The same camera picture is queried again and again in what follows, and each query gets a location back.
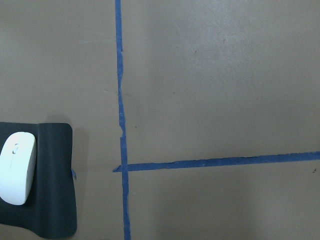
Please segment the black mouse pad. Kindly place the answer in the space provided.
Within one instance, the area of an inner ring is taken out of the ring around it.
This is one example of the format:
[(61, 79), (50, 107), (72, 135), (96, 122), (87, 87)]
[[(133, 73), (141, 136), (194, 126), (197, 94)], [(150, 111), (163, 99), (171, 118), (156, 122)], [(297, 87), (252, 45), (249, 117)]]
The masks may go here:
[(46, 239), (71, 237), (77, 230), (72, 127), (67, 123), (1, 122), (0, 144), (14, 132), (35, 136), (36, 167), (25, 204), (0, 202), (1, 224), (25, 228)]

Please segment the white computer mouse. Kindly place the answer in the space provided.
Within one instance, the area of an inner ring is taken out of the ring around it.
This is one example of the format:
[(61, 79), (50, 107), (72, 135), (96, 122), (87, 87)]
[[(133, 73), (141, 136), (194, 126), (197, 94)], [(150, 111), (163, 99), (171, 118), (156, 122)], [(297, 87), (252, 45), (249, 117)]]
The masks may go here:
[(11, 134), (0, 153), (0, 198), (8, 204), (25, 204), (31, 191), (37, 157), (32, 133)]

